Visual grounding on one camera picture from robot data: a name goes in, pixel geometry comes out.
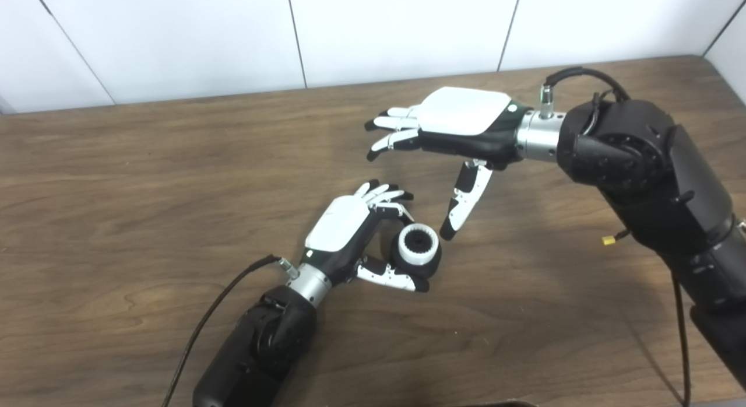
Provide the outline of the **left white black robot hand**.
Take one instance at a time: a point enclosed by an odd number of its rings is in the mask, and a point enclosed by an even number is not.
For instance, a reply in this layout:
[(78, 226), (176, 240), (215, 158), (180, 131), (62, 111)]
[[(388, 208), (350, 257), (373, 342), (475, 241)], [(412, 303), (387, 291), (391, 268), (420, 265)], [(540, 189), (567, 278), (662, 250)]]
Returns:
[(307, 234), (297, 279), (315, 279), (330, 289), (357, 278), (426, 293), (430, 287), (426, 279), (364, 254), (383, 221), (396, 219), (405, 226), (415, 223), (403, 205), (413, 198), (396, 184), (378, 180), (365, 182), (353, 194), (336, 197)]

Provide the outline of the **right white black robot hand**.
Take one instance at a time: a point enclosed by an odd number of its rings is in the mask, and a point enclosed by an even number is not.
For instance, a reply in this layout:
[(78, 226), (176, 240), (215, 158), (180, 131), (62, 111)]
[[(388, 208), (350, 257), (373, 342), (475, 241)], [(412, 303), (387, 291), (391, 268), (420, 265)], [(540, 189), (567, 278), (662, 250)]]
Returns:
[(366, 157), (373, 162), (392, 150), (463, 157), (439, 231), (450, 241), (481, 199), (492, 172), (520, 161), (517, 134), (528, 111), (505, 93), (444, 86), (421, 104), (392, 107), (366, 122), (367, 131), (388, 131)]

